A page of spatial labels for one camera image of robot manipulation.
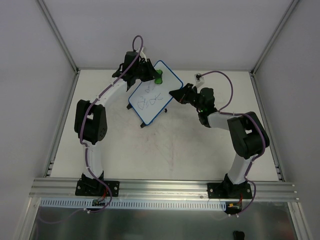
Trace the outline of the blue-framed whiteboard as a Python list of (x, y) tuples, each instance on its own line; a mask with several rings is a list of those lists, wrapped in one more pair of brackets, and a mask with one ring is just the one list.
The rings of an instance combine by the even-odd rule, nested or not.
[(162, 71), (162, 83), (154, 80), (141, 82), (128, 98), (128, 103), (143, 122), (151, 124), (167, 107), (173, 97), (170, 91), (181, 89), (184, 83), (162, 60), (154, 65), (155, 70)]

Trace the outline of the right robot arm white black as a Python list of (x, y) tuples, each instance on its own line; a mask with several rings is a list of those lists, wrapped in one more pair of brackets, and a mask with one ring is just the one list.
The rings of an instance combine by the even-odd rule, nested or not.
[(230, 133), (235, 157), (232, 166), (220, 185), (213, 189), (216, 194), (237, 198), (246, 191), (247, 175), (253, 162), (262, 156), (270, 144), (269, 137), (255, 112), (226, 113), (215, 107), (214, 90), (204, 87), (200, 91), (188, 83), (169, 94), (180, 104), (196, 108), (200, 123), (207, 128), (218, 128)]

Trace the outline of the green bone-shaped eraser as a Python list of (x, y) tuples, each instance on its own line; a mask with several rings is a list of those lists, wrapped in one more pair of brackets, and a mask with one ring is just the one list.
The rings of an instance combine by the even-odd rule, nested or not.
[(156, 85), (161, 85), (163, 83), (163, 71), (160, 69), (156, 70), (156, 75), (154, 77), (154, 83)]

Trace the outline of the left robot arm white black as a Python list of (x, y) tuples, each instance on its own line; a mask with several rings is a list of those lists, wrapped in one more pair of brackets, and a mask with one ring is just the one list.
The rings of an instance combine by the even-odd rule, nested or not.
[(86, 194), (97, 196), (107, 191), (98, 143), (106, 136), (107, 107), (126, 93), (136, 80), (161, 84), (163, 72), (156, 70), (146, 57), (143, 48), (128, 51), (124, 62), (111, 76), (114, 80), (93, 101), (79, 100), (76, 105), (74, 131), (84, 149), (85, 168), (78, 181), (78, 188)]

